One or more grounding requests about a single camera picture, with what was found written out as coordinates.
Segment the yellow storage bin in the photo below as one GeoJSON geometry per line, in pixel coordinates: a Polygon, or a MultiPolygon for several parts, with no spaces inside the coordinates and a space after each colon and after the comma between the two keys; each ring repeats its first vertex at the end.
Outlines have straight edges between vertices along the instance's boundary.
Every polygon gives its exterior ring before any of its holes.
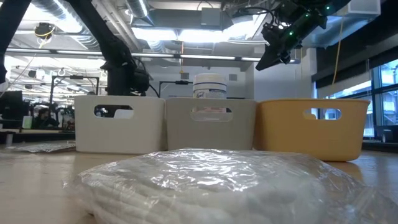
{"type": "Polygon", "coordinates": [[[368,100],[287,99],[257,105],[254,148],[299,152],[323,161],[351,161],[361,153],[368,100]],[[336,120],[316,119],[312,108],[339,109],[336,120]]]}

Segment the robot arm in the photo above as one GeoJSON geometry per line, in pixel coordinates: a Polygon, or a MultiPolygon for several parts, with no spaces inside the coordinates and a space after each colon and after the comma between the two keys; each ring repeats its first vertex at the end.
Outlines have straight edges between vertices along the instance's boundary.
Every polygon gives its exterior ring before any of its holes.
{"type": "Polygon", "coordinates": [[[149,88],[149,76],[134,73],[137,68],[128,46],[117,38],[102,20],[90,0],[66,0],[96,38],[106,60],[101,68],[108,71],[109,95],[144,93],[149,88]]]}
{"type": "MultiPolygon", "coordinates": [[[[91,0],[66,0],[80,16],[87,28],[96,38],[106,63],[101,67],[108,71],[109,95],[132,95],[132,92],[144,93],[149,88],[149,76],[135,73],[137,65],[129,48],[118,39],[102,20],[91,0]]],[[[31,0],[4,0],[0,8],[0,83],[4,82],[4,54],[21,22],[31,0]]]]}
{"type": "Polygon", "coordinates": [[[301,43],[318,26],[326,29],[327,16],[339,11],[351,0],[282,0],[272,10],[272,20],[289,24],[284,29],[271,22],[264,24],[263,38],[268,41],[266,52],[256,66],[263,70],[281,62],[290,62],[290,51],[301,48],[301,43]]]}

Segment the wooden table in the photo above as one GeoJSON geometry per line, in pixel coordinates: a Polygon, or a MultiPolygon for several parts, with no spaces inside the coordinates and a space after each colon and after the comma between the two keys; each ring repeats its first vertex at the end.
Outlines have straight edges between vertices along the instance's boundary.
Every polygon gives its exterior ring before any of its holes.
{"type": "MultiPolygon", "coordinates": [[[[2,224],[86,224],[94,218],[76,206],[63,180],[105,162],[131,156],[111,154],[9,154],[0,149],[0,219],[2,224]]],[[[398,203],[398,154],[363,152],[353,162],[331,162],[398,203]]]]}

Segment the person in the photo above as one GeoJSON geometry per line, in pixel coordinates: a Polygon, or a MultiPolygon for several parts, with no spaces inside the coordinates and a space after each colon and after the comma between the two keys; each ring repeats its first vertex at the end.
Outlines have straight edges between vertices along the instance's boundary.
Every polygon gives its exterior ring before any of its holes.
{"type": "Polygon", "coordinates": [[[34,119],[32,127],[34,129],[58,127],[59,122],[50,117],[50,110],[42,108],[39,110],[39,115],[34,119]]]}

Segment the label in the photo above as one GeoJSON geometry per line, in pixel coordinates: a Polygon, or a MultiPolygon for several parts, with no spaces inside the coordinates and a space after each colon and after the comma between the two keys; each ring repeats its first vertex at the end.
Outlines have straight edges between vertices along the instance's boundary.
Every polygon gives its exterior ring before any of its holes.
{"type": "Polygon", "coordinates": [[[226,91],[217,89],[201,89],[193,92],[194,98],[226,99],[226,91]]]}
{"type": "MultiPolygon", "coordinates": [[[[218,89],[201,89],[195,90],[193,92],[194,98],[208,98],[208,99],[226,99],[226,91],[218,89]]],[[[196,108],[195,112],[215,112],[215,113],[225,113],[226,108],[196,108]]]]}

